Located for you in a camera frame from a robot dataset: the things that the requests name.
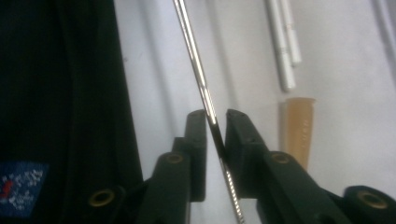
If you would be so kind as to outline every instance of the black fabric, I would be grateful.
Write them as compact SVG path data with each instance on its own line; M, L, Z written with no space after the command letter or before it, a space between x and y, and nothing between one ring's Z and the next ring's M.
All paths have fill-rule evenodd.
M49 174L0 223L81 223L94 191L142 183L112 1L0 1L1 161Z

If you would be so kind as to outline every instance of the white marker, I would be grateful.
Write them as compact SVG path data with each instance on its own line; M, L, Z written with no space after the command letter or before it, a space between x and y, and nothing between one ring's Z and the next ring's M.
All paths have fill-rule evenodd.
M270 22L272 33L275 41L276 58L278 64L278 72L284 91L291 91L295 88L293 70L291 68L290 53L288 42L285 37L282 16L278 0L268 0L270 11Z
M286 38L289 42L291 65L296 66L302 61L302 57L289 0L280 0L280 6L283 15L283 22L285 22Z

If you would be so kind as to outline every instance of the white background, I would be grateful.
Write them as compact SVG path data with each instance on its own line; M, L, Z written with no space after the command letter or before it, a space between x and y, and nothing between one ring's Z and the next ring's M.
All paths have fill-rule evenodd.
M316 102L308 173L323 188L366 185L396 198L395 35L385 1L290 0L303 63L280 89L265 0L186 0L223 136L228 108L249 115L280 150L280 104ZM172 0L117 0L120 41L145 178L203 108ZM206 200L191 223L234 223L208 132ZM242 201L247 223L260 223Z

